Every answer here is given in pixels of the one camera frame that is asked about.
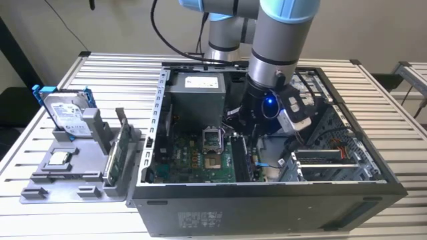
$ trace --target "robotic arm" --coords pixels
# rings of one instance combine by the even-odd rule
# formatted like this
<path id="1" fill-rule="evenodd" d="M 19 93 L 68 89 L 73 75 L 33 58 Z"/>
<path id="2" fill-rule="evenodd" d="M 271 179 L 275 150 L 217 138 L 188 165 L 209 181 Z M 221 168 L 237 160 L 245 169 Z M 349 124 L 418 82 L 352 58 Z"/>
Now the robotic arm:
<path id="1" fill-rule="evenodd" d="M 243 132 L 253 138 L 273 133 L 280 127 L 288 135 L 299 132 L 311 124 L 315 106 L 311 108 L 304 105 L 299 90 L 288 83 L 320 0 L 179 2 L 200 12 L 257 19 L 248 62 L 248 84 L 239 110 Z"/>

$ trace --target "gray parts tray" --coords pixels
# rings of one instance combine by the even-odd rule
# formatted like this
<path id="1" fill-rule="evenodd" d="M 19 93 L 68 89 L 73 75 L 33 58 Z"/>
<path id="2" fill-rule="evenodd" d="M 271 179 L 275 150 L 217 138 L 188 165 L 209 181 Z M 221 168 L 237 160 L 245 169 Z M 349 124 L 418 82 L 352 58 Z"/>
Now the gray parts tray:
<path id="1" fill-rule="evenodd" d="M 112 128 L 111 131 L 113 143 L 120 128 Z M 108 186 L 103 180 L 109 155 L 103 154 L 99 143 L 92 138 L 76 138 L 72 142 L 61 143 L 53 140 L 37 170 L 31 175 L 29 184 L 21 191 L 20 202 L 41 204 L 125 200 L 141 131 L 132 127 L 131 133 L 123 172 L 115 186 Z M 55 152 L 71 153 L 68 163 L 48 164 Z"/>

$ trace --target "circuit board component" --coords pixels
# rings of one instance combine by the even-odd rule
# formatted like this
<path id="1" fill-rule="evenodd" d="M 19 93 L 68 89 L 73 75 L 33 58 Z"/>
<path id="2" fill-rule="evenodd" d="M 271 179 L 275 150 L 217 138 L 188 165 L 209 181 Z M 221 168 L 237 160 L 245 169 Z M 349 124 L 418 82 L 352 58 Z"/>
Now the circuit board component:
<path id="1" fill-rule="evenodd" d="M 224 137 L 220 128 L 207 127 L 201 131 L 203 154 L 215 152 L 220 154 L 224 150 Z"/>
<path id="2" fill-rule="evenodd" d="M 217 154 L 207 154 L 204 156 L 204 168 L 220 169 L 221 168 L 221 156 Z"/>

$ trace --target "white table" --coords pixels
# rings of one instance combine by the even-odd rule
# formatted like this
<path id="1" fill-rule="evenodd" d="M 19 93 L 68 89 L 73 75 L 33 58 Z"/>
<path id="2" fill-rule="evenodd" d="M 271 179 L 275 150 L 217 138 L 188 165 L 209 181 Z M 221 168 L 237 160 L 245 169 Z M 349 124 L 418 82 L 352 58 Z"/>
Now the white table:
<path id="1" fill-rule="evenodd" d="M 88 86 L 109 125 L 119 126 L 115 108 L 124 107 L 129 123 L 144 133 L 164 61 L 189 60 L 171 55 L 92 53 L 89 57 L 77 58 L 57 87 L 83 89 Z M 324 59 L 300 59 L 297 65 L 323 69 L 408 196 L 351 232 L 193 238 L 426 240 L 426 130 L 361 65 Z M 137 211 L 123 202 L 20 204 L 21 189 L 52 143 L 52 129 L 53 123 L 41 109 L 0 162 L 0 237 L 13 240 L 149 239 Z"/>

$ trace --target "blue clip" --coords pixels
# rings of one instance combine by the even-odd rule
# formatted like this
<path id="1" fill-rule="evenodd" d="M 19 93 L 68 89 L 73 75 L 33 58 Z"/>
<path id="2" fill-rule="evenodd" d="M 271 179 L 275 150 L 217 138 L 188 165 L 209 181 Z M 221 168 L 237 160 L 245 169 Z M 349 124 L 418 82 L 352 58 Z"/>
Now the blue clip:
<path id="1" fill-rule="evenodd" d="M 36 84 L 32 86 L 32 95 L 35 99 L 37 99 L 37 103 L 40 104 L 40 106 L 44 106 L 43 99 L 40 97 L 39 92 L 40 92 L 40 86 Z"/>
<path id="2" fill-rule="evenodd" d="M 44 86 L 40 89 L 40 93 L 43 93 L 43 94 L 51 94 L 51 93 L 55 93 L 56 91 L 57 91 L 56 86 Z"/>
<path id="3" fill-rule="evenodd" d="M 92 95 L 92 90 L 88 89 L 88 86 L 84 87 L 83 92 L 85 93 L 88 106 L 91 108 L 96 108 L 96 102 L 95 102 L 95 98 L 93 98 L 93 95 Z"/>
<path id="4" fill-rule="evenodd" d="M 40 86 L 36 84 L 36 85 L 32 86 L 31 89 L 32 89 L 32 95 L 35 96 L 35 99 L 37 99 L 37 102 L 39 102 L 40 106 L 44 107 L 45 112 L 47 112 L 48 116 L 51 117 L 52 122 L 53 122 L 53 124 L 55 124 L 55 127 L 60 130 L 61 128 L 60 128 L 59 124 L 57 124 L 56 121 L 55 121 L 55 118 L 53 118 L 53 116 L 52 116 L 52 114 L 51 114 L 51 112 L 49 112 L 49 109 L 47 108 L 45 102 L 44 102 L 43 99 L 41 99 L 41 96 L 40 96 Z"/>
<path id="5" fill-rule="evenodd" d="M 268 163 L 263 163 L 263 162 L 255 162 L 255 166 L 269 167 Z"/>

